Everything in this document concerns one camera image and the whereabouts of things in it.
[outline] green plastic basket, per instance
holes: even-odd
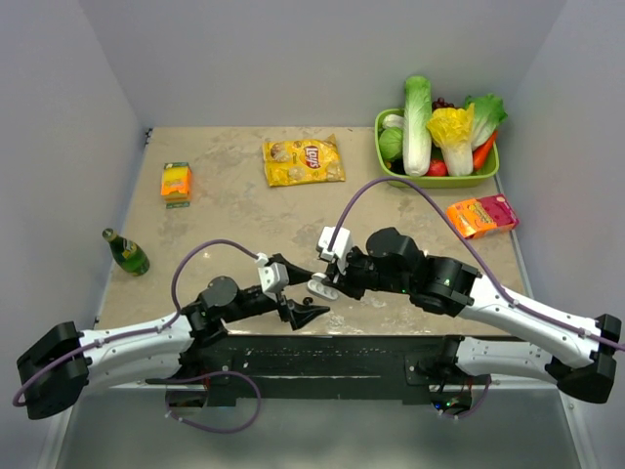
[[[499,170],[499,152],[497,151],[497,146],[493,145],[484,165],[478,171],[474,171],[469,176],[421,176],[418,178],[413,178],[410,176],[406,176],[405,174],[394,173],[384,164],[384,160],[382,159],[382,155],[380,154],[380,145],[378,142],[378,139],[380,138],[380,133],[383,130],[382,120],[389,114],[403,116],[403,109],[383,110],[378,114],[375,119],[375,150],[378,152],[378,161],[380,162],[380,168],[382,168],[382,171],[387,176],[396,176],[398,178],[414,181],[422,188],[474,188],[475,186],[479,186],[488,178],[492,178]],[[440,150],[437,148],[433,148],[433,157],[436,157],[437,154],[440,155]],[[403,186],[402,183],[395,181],[391,181],[389,182],[389,184],[393,186]]]

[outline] orange snack box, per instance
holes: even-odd
[[[191,168],[186,162],[165,163],[160,194],[168,204],[188,204],[191,200]]]
[[[519,224],[502,193],[454,203],[447,208],[447,217],[466,239],[508,232]]]

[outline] bottle label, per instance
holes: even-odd
[[[121,253],[124,259],[128,259],[130,256],[132,256],[136,252],[137,252],[137,244],[135,244],[130,239],[124,239],[124,250]]]

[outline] snack package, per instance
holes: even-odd
[[[334,135],[326,140],[265,142],[263,159],[271,187],[345,181]]]
[[[519,224],[502,193],[454,203],[447,208],[447,217],[466,239],[508,232]]]

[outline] black bracket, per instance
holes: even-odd
[[[595,319],[602,337],[618,342],[621,320],[610,315]],[[614,385],[616,375],[615,350],[600,344],[599,350],[591,355],[593,360],[582,368],[571,368],[557,358],[545,365],[545,371],[558,380],[557,386],[563,393],[573,398],[593,404],[604,404]]]
[[[300,305],[293,300],[287,300],[283,295],[278,295],[277,311],[282,322],[289,322],[293,330],[298,330],[315,318],[329,312],[330,308],[314,305],[311,297],[306,297],[304,304]]]
[[[21,384],[48,363],[80,347],[73,322],[56,325],[18,358]],[[38,420],[64,411],[76,403],[88,384],[90,359],[82,354],[45,373],[25,392],[28,418]]]

